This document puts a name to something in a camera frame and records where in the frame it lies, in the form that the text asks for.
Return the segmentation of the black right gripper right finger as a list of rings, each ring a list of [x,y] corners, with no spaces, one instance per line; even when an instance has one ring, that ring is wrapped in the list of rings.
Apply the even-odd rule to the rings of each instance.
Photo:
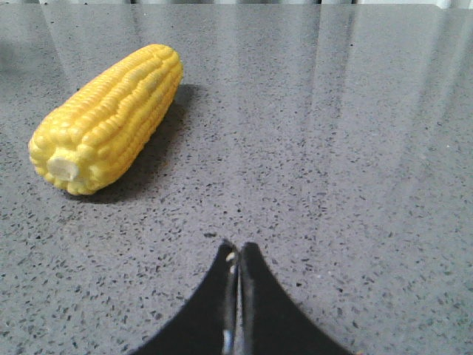
[[[256,243],[240,254],[243,352],[245,354],[348,354],[287,295]]]

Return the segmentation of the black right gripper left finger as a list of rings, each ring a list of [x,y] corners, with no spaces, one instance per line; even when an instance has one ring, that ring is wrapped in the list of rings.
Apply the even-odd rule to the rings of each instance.
[[[195,292],[135,354],[232,354],[237,323],[239,252],[224,240]]]

